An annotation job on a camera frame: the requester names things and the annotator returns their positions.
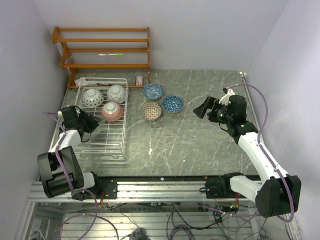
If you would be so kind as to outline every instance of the white wire dish rack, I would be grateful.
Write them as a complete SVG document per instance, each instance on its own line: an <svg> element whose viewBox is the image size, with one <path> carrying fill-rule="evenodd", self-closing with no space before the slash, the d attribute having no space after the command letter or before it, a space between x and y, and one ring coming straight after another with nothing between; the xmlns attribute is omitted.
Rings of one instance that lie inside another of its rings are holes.
<svg viewBox="0 0 320 240"><path fill-rule="evenodd" d="M75 98L75 105L94 115L102 118L102 107L107 103L107 91L112 85L121 85L125 89L125 102L121 103L123 115L118 121L108 122L101 120L99 126L93 131L91 136L85 133L83 141L75 149L76 155L98 154L103 156L113 156L114 158L124 157L124 142L126 133L126 116L128 103L128 81L125 78L107 77L85 77L87 81L79 84L79 89ZM84 93L88 89L100 90L103 94L103 104L98 107L87 107L83 101Z"/></svg>

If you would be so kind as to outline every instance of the blue patterned bowl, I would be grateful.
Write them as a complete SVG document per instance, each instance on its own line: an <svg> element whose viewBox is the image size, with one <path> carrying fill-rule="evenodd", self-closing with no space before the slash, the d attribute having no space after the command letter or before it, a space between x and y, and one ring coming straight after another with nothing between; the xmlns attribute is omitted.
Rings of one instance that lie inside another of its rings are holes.
<svg viewBox="0 0 320 240"><path fill-rule="evenodd" d="M164 94L164 89L159 84L149 83L144 86L142 93L147 99L156 101L162 97Z"/></svg>
<svg viewBox="0 0 320 240"><path fill-rule="evenodd" d="M178 96L166 96L162 101L162 106L171 114L176 114L184 107L184 101Z"/></svg>

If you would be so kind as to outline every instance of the marble table top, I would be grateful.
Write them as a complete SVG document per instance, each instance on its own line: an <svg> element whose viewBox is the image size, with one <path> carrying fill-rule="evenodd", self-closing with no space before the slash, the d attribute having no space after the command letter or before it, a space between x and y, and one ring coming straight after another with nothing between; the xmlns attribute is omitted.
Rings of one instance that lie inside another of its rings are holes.
<svg viewBox="0 0 320 240"><path fill-rule="evenodd" d="M146 75L143 72L95 71L79 73L76 78L126 78L132 83L136 76ZM98 155L79 156L78 161L84 172L94 171L99 176L205 176L233 172L257 174L248 156L228 133L222 131L217 123L209 122L206 116L200 119L193 113L193 109L200 106L207 96L221 98L224 95L223 87L241 83L239 72L153 70L151 82L163 87L164 97L181 97L183 109L177 114L170 114L162 108L158 120L147 121L141 116L140 108L149 101L141 88L130 88L125 156L118 159ZM248 97L243 86L234 90L236 94ZM68 90L63 105L75 104L76 95L77 90ZM162 99L156 102L161 105ZM249 104L247 120L254 123Z"/></svg>

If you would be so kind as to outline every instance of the wooden rack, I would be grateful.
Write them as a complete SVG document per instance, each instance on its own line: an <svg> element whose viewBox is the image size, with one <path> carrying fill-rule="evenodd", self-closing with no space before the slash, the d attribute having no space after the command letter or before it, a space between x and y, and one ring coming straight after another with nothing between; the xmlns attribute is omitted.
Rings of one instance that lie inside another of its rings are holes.
<svg viewBox="0 0 320 240"><path fill-rule="evenodd" d="M62 32L144 32L146 38L64 38ZM150 83L150 39L147 28L60 28L56 26L51 35L54 44L61 43L62 58L60 66L69 68L68 88L75 89L77 69L147 69ZM146 43L146 48L69 48L67 43ZM75 63L72 53L147 53L147 63L120 64L86 64ZM143 88L144 86L128 85L128 88Z"/></svg>

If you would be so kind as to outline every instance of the red and white box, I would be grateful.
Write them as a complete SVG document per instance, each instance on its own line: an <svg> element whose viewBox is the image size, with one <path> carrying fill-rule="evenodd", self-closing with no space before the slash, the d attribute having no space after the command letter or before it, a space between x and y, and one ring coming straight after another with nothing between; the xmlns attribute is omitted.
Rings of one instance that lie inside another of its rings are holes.
<svg viewBox="0 0 320 240"><path fill-rule="evenodd" d="M135 77L135 85L136 86L143 86L142 76Z"/></svg>

